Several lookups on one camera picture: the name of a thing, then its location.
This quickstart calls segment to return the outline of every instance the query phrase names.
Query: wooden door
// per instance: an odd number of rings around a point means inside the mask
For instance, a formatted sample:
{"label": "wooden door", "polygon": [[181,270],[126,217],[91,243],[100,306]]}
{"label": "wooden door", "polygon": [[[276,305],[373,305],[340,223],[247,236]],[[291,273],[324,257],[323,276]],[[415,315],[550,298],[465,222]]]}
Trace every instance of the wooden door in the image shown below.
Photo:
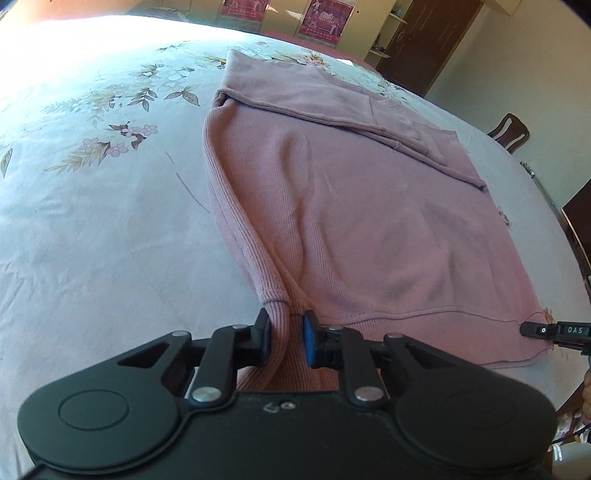
{"label": "wooden door", "polygon": [[591,255],[591,180],[564,206],[564,212],[585,253]]}
{"label": "wooden door", "polygon": [[425,96],[480,11],[479,0],[413,0],[377,70]]}

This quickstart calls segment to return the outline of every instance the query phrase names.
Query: pink sweatshirt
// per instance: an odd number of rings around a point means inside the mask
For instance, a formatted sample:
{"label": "pink sweatshirt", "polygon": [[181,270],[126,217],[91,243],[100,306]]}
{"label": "pink sweatshirt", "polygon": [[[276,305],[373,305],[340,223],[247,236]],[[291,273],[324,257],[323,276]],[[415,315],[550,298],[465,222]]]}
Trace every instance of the pink sweatshirt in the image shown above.
{"label": "pink sweatshirt", "polygon": [[242,388],[336,388],[305,367],[307,309],[481,365],[549,348],[519,334],[544,315],[455,132],[322,69],[231,50],[203,138],[220,233],[274,328],[269,366]]}

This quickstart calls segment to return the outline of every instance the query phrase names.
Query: cable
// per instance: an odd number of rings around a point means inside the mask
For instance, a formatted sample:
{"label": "cable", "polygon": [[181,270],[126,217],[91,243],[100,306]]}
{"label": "cable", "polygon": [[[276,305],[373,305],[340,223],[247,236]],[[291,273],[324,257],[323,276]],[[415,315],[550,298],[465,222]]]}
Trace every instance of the cable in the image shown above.
{"label": "cable", "polygon": [[550,443],[550,445],[554,445],[555,443],[560,443],[564,440],[567,440],[571,437],[574,437],[575,435],[580,435],[581,433],[583,433],[585,430],[587,430],[589,427],[591,427],[591,423],[585,425],[582,429],[577,430],[576,432],[571,433],[570,435],[565,435],[564,437],[559,438],[558,440],[553,441],[552,443]]}

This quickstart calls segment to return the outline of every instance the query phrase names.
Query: door handle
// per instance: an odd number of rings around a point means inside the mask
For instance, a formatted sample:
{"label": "door handle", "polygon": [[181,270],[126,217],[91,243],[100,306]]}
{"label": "door handle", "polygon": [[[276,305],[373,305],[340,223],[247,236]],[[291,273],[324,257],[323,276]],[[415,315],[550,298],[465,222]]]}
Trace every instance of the door handle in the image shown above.
{"label": "door handle", "polygon": [[412,35],[406,33],[405,31],[402,31],[398,34],[398,36],[396,37],[396,41],[404,41],[404,40],[410,40],[412,39]]}

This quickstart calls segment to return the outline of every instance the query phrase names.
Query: pink flower print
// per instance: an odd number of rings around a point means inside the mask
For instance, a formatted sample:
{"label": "pink flower print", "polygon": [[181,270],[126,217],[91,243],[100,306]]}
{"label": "pink flower print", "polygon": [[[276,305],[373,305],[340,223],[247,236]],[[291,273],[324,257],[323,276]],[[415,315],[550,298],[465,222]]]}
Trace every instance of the pink flower print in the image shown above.
{"label": "pink flower print", "polygon": [[80,146],[79,150],[84,150],[85,153],[91,153],[94,150],[95,145],[98,142],[99,142],[98,137],[95,137],[95,138],[92,138],[92,139],[85,138],[82,141],[82,145]]}
{"label": "pink flower print", "polygon": [[140,128],[138,130],[140,135],[143,135],[145,137],[149,137],[152,134],[157,134],[158,133],[158,126],[157,125],[144,125],[143,128]]}
{"label": "pink flower print", "polygon": [[106,151],[106,155],[111,155],[111,157],[119,157],[122,153],[127,153],[129,148],[125,146],[124,143],[118,143],[114,147],[110,147]]}
{"label": "pink flower print", "polygon": [[129,127],[127,130],[122,131],[126,137],[132,137],[133,135],[139,134],[139,127]]}

